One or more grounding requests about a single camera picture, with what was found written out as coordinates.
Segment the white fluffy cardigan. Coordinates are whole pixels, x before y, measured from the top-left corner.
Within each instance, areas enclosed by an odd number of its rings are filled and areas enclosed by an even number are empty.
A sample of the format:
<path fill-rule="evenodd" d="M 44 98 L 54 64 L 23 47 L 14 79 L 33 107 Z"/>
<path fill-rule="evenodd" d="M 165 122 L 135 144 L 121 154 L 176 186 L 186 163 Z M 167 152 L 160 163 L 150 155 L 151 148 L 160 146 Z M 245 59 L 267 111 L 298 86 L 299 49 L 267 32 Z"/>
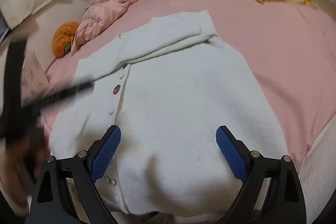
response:
<path fill-rule="evenodd" d="M 215 141 L 225 125 L 251 150 L 279 159 L 284 133 L 240 52 L 223 42 L 209 13 L 154 17 L 79 61 L 75 79 L 94 91 L 56 117 L 52 153 L 74 156 L 121 129 L 121 142 L 96 186 L 125 213 L 183 217 L 230 207 L 241 182 Z"/>

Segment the patterned paper storage box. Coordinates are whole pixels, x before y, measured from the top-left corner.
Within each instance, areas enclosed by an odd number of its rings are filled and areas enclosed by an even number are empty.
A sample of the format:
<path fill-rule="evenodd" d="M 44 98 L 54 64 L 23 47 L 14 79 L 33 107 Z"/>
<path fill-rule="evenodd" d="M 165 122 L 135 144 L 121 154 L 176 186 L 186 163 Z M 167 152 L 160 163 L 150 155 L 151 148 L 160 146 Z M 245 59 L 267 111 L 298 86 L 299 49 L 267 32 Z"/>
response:
<path fill-rule="evenodd" d="M 45 72 L 34 52 L 29 52 L 21 73 L 21 106 L 37 100 L 49 88 Z"/>

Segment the orange plush pumpkin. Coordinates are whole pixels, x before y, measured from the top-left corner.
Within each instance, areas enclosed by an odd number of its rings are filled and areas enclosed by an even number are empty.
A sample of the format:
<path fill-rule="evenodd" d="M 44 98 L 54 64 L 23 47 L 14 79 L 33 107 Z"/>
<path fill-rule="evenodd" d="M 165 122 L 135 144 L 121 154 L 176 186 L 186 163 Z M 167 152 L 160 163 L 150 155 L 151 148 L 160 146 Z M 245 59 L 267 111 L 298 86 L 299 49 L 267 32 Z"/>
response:
<path fill-rule="evenodd" d="M 79 23 L 76 21 L 66 22 L 58 27 L 51 43 L 51 50 L 56 58 L 70 53 L 78 27 Z"/>

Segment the pink crumpled duvet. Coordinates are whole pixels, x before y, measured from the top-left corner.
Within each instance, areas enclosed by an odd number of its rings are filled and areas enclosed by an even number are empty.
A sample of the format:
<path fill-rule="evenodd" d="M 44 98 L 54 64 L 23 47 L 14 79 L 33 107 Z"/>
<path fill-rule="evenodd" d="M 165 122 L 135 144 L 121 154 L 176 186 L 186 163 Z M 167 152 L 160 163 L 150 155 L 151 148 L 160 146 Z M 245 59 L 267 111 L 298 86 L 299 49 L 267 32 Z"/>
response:
<path fill-rule="evenodd" d="M 71 53 L 93 40 L 123 16 L 138 0 L 91 0 L 75 33 Z"/>

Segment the pink bed sheet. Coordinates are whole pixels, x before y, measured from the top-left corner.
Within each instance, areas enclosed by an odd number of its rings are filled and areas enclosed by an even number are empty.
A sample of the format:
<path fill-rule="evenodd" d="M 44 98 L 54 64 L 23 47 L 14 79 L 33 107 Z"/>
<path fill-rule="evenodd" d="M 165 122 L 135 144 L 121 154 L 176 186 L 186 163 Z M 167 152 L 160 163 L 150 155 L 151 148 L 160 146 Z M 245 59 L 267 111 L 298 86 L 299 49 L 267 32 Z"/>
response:
<path fill-rule="evenodd" d="M 224 42 L 238 50 L 261 85 L 301 163 L 335 115 L 335 22 L 322 9 L 255 0 L 139 0 L 75 54 L 46 70 L 51 86 L 72 78 L 80 59 L 115 36 L 179 12 L 207 10 Z"/>

